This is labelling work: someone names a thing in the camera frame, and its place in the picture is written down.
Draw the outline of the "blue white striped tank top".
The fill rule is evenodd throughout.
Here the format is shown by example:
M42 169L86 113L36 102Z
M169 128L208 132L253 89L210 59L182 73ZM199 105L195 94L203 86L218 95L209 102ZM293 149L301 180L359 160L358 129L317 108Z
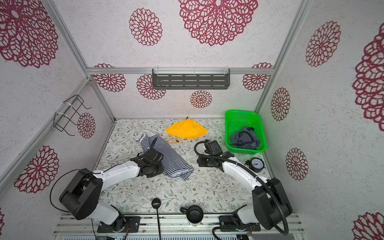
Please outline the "blue white striped tank top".
M188 164L159 134L149 130L142 130L139 133L138 143L143 151L148 150L154 140L154 150L162 154L161 163L165 176L173 179L186 181L194 172L194 168Z

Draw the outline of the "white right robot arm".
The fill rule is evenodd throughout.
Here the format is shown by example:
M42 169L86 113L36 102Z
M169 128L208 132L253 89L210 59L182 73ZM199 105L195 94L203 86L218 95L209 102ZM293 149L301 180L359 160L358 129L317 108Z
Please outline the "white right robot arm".
M266 178L242 164L231 152L223 152L217 141L200 141L194 146L197 163L202 168L216 168L237 180L252 194L252 204L235 210L232 229L259 224L266 230L289 234L287 217L293 213L283 184L277 178Z

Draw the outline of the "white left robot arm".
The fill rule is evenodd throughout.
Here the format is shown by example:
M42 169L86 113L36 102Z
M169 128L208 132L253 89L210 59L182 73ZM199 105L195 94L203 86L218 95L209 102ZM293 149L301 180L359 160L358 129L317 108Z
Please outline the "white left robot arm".
M163 154L150 148L141 155L106 170L81 169L59 197L60 203L77 220L98 220L120 231L125 225L124 214L99 201L101 193L124 180L145 176L153 178L163 173Z

